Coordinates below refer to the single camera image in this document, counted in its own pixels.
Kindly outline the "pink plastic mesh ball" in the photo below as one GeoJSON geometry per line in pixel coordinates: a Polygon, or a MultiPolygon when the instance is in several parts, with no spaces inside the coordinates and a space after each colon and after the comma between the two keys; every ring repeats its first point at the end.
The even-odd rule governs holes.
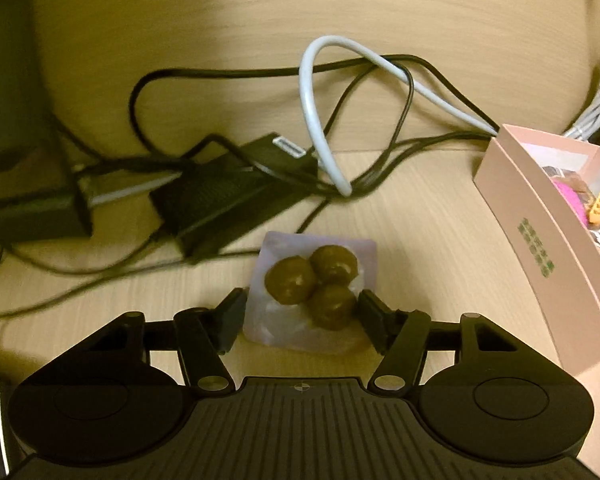
{"type": "Polygon", "coordinates": [[[580,198],[576,191],[567,183],[553,179],[553,184],[562,198],[567,202],[573,213],[577,216],[580,222],[584,225],[588,225],[588,214],[584,208],[584,205],[580,201],[580,198]]]}

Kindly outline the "black power adapter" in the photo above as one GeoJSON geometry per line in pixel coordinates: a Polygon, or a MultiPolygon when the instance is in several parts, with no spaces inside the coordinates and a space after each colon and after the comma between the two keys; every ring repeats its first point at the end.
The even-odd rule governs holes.
{"type": "Polygon", "coordinates": [[[206,136],[189,155],[211,143],[226,153],[149,193],[164,230],[186,258],[216,254],[310,195],[253,168],[218,134],[206,136]]]}

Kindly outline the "pink cardboard box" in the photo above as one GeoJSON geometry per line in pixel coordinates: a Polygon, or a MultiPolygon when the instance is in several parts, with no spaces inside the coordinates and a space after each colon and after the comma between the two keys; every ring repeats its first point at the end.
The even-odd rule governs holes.
{"type": "Polygon", "coordinates": [[[486,149],[475,185],[514,248],[573,375],[600,362],[600,248],[556,177],[600,192],[600,148],[513,125],[486,149]]]}

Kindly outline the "black computer monitor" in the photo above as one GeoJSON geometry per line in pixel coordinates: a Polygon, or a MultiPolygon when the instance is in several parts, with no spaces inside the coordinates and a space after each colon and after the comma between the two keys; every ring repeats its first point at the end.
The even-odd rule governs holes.
{"type": "Polygon", "coordinates": [[[33,0],[0,0],[0,174],[52,135],[33,0]]]}

